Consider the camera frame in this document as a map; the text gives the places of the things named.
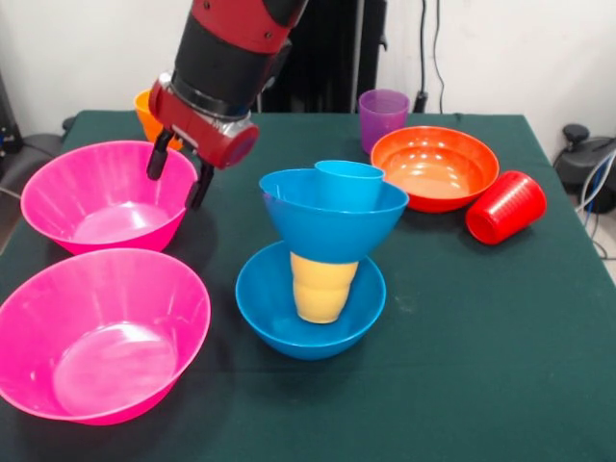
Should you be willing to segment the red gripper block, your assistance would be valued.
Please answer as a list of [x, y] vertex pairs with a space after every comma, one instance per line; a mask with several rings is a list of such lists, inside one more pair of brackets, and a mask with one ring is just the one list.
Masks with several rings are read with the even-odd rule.
[[182, 101], [167, 82], [154, 83], [148, 108], [162, 125], [146, 168], [150, 180], [160, 179], [167, 162], [167, 148], [173, 138], [180, 139], [204, 162], [187, 196], [186, 207], [192, 210], [201, 206], [215, 167], [225, 169], [238, 164], [254, 147], [260, 134], [250, 115], [240, 120], [224, 121], [203, 114]]

